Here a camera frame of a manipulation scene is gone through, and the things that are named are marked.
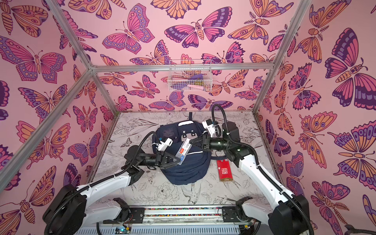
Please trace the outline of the clear pack of pens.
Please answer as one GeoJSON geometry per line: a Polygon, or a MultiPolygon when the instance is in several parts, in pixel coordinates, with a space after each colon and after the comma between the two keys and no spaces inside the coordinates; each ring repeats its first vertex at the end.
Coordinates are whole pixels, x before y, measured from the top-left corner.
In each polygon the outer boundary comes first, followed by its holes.
{"type": "Polygon", "coordinates": [[[179,151],[176,153],[176,157],[180,159],[180,162],[178,163],[181,165],[183,161],[185,160],[187,154],[189,153],[189,150],[192,147],[192,144],[190,143],[191,139],[185,139],[179,149],[179,151]]]}

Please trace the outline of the red pencil case pack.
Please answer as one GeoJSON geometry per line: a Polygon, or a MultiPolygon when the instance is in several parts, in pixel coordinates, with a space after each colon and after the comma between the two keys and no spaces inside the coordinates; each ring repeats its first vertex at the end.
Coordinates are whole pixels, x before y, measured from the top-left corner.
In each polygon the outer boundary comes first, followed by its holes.
{"type": "Polygon", "coordinates": [[[219,180],[221,182],[233,181],[230,161],[228,159],[225,159],[225,160],[218,160],[216,162],[217,162],[219,180]]]}

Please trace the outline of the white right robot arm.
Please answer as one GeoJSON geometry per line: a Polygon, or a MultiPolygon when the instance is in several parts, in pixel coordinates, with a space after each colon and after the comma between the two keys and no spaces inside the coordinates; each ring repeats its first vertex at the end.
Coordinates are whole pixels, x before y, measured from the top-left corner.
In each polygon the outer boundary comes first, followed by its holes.
{"type": "Polygon", "coordinates": [[[257,204],[244,201],[240,210],[246,217],[267,224],[274,235],[313,235],[309,204],[303,195],[295,195],[283,186],[259,162],[255,149],[242,143],[234,123],[225,122],[221,137],[214,137],[215,123],[208,119],[202,123],[206,133],[190,141],[204,151],[221,150],[242,172],[256,184],[268,201],[257,204]]]}

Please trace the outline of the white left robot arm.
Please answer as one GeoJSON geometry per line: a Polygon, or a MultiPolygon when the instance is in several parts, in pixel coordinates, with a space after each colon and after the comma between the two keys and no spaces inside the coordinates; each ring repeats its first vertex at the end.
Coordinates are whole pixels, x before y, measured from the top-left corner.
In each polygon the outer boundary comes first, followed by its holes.
{"type": "Polygon", "coordinates": [[[180,163],[178,142],[162,139],[155,144],[155,153],[147,154],[141,145],[132,146],[125,154],[120,171],[96,182],[64,186],[43,215],[45,235],[73,235],[81,227],[100,222],[125,223],[131,218],[129,205],[117,197],[107,203],[96,201],[136,183],[144,171],[141,166],[166,169],[180,163]]]}

